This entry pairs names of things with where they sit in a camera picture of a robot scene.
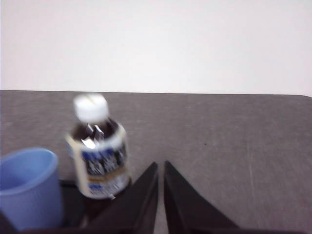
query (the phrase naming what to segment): white bottle cap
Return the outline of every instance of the white bottle cap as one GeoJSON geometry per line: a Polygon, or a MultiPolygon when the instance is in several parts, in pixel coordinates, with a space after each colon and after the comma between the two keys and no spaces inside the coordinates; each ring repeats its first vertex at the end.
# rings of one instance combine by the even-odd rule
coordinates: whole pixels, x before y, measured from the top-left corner
{"type": "Polygon", "coordinates": [[[74,99],[76,116],[84,123],[98,123],[109,116],[108,104],[101,94],[82,94],[74,99]]]}

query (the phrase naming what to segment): dark liquid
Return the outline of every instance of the dark liquid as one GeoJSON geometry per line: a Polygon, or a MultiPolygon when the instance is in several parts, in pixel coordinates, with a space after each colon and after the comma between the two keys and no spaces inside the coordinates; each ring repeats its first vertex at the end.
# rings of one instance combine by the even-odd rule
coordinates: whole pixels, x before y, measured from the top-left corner
{"type": "MultiPolygon", "coordinates": [[[[111,136],[114,135],[114,133],[118,129],[118,124],[111,120],[107,119],[104,122],[100,123],[79,123],[71,132],[71,135],[73,139],[81,141],[85,140],[87,138],[91,140],[107,140],[111,136]]],[[[131,180],[129,181],[129,184],[127,187],[120,191],[118,194],[115,195],[116,199],[118,199],[120,196],[122,196],[127,188],[131,186],[131,180]]],[[[86,217],[87,222],[90,223],[93,219],[95,219],[102,211],[104,211],[106,208],[108,208],[114,200],[110,198],[106,199],[91,199],[88,197],[84,197],[84,203],[86,207],[86,217]]]]}
{"type": "Polygon", "coordinates": [[[99,140],[98,137],[102,139],[110,138],[117,130],[118,125],[115,121],[107,119],[100,123],[79,123],[72,131],[72,137],[75,140],[85,140],[90,138],[92,140],[99,140]]]}

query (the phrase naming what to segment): gray table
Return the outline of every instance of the gray table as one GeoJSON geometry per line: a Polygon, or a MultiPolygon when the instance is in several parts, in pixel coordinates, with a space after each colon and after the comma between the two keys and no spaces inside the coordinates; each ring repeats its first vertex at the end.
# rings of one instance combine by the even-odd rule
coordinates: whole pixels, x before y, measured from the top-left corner
{"type": "MultiPolygon", "coordinates": [[[[1,155],[40,146],[73,178],[64,135],[77,92],[1,91],[1,155]]],[[[312,233],[312,98],[289,95],[104,93],[127,130],[136,180],[170,160],[208,201],[244,228],[312,233]]],[[[162,197],[156,234],[167,233],[162,197]]]]}

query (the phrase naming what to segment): plastic cup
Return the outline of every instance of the plastic cup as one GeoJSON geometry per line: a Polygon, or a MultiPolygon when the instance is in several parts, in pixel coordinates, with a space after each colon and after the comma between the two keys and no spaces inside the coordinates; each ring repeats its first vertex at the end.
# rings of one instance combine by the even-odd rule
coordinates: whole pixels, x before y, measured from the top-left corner
{"type": "Polygon", "coordinates": [[[0,159],[0,210],[18,230],[56,228],[63,222],[58,157],[42,148],[0,159]]]}

